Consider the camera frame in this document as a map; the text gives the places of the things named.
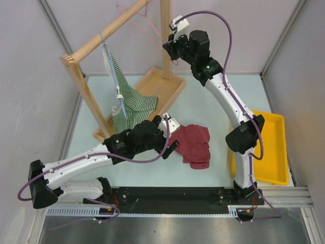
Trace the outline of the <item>red tank top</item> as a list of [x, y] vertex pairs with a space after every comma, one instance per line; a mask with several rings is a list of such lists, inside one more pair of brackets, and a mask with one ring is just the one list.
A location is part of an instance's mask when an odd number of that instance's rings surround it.
[[199, 125], [181, 125], [169, 139], [168, 146], [177, 140], [176, 152], [183, 156], [183, 163], [188, 163], [192, 169], [203, 170], [210, 166], [210, 133], [207, 127]]

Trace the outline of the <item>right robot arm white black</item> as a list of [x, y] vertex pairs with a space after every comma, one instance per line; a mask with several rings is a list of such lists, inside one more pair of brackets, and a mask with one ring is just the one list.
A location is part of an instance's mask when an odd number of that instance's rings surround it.
[[217, 99], [228, 116], [233, 130], [225, 140], [235, 154], [237, 171], [232, 198], [240, 204], [250, 203], [257, 187], [252, 156], [261, 137], [264, 117], [245, 107], [232, 90], [223, 67], [210, 55], [207, 32], [194, 30], [189, 35], [173, 32], [163, 48], [171, 60], [182, 59], [190, 65], [193, 77]]

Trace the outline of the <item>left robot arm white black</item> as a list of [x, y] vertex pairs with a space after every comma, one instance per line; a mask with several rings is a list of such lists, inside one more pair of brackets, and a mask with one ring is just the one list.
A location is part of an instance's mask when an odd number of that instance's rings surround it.
[[[178, 141], [170, 143], [180, 124], [168, 114], [145, 120], [133, 129], [126, 129], [105, 139], [96, 147], [53, 163], [33, 161], [29, 167], [28, 186], [35, 209], [50, 207], [59, 200], [81, 201], [85, 204], [108, 203], [114, 193], [109, 181], [98, 177], [91, 181], [74, 178], [93, 169], [109, 167], [121, 162], [145, 164], [160, 158], [167, 159], [176, 150]], [[158, 155], [151, 160], [135, 160], [143, 152], [154, 150]]]

